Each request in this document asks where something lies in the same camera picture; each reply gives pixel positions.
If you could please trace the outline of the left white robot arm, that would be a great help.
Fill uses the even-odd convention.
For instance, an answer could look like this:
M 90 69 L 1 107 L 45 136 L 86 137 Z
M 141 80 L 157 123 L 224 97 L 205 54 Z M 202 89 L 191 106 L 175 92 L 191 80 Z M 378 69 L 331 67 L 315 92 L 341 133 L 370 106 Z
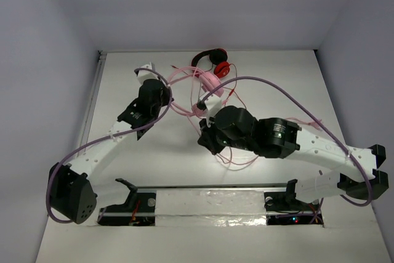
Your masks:
M 117 117 L 107 135 L 65 156 L 49 171 L 46 209 L 58 223 L 82 224 L 92 215 L 98 195 L 93 184 L 127 145 L 140 140 L 169 110 L 172 91 L 166 81 L 147 79 L 139 94 Z

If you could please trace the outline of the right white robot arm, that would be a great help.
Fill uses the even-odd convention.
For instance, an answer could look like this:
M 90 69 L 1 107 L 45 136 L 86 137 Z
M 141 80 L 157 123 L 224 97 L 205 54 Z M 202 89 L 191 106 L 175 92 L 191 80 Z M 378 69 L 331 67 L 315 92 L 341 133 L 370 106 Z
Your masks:
M 253 152 L 267 159 L 304 161 L 329 170 L 308 180 L 293 179 L 283 192 L 271 195 L 271 211 L 301 210 L 322 198 L 347 195 L 376 200 L 389 188 L 388 174 L 380 171 L 385 147 L 345 147 L 282 118 L 256 119 L 246 109 L 222 108 L 199 122 L 198 144 L 213 155 L 226 147 Z

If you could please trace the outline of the pink headphones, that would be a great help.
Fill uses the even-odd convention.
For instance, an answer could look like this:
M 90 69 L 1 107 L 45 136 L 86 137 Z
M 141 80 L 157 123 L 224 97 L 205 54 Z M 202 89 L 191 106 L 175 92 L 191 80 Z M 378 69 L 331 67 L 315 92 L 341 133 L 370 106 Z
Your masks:
M 211 72 L 204 71 L 197 67 L 183 67 L 183 68 L 176 68 L 172 74 L 168 77 L 168 82 L 170 85 L 175 84 L 183 79 L 187 78 L 196 78 L 201 83 L 201 89 L 204 92 L 210 92 L 216 87 L 220 85 L 219 78 L 212 74 Z M 199 118 L 205 115 L 205 111 L 200 110 L 196 104 L 193 104 L 191 107 L 191 111 L 188 111 L 177 105 L 175 100 L 171 103 L 170 109 L 175 111 L 177 114 L 187 117 L 197 116 Z

